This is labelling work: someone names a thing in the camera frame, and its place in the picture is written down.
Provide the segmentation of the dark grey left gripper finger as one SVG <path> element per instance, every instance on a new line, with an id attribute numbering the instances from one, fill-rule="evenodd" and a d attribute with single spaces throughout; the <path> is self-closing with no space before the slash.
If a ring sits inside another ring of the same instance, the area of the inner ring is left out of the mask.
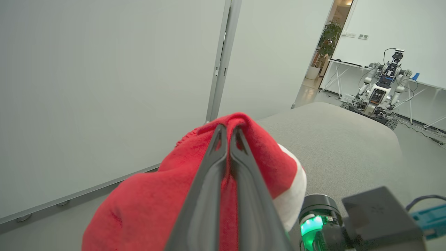
<path id="1" fill-rule="evenodd" d="M 166 243 L 166 251 L 218 251 L 227 130 L 217 125 Z"/>

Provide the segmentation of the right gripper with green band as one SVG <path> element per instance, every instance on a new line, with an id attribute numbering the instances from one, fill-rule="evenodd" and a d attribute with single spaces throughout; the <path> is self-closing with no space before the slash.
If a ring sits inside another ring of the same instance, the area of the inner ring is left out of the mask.
<path id="1" fill-rule="evenodd" d="M 230 138 L 230 170 L 236 180 L 240 251 L 291 251 L 293 247 L 241 128 Z M 300 251 L 345 251 L 347 232 L 334 199 L 306 195 L 299 213 Z"/>

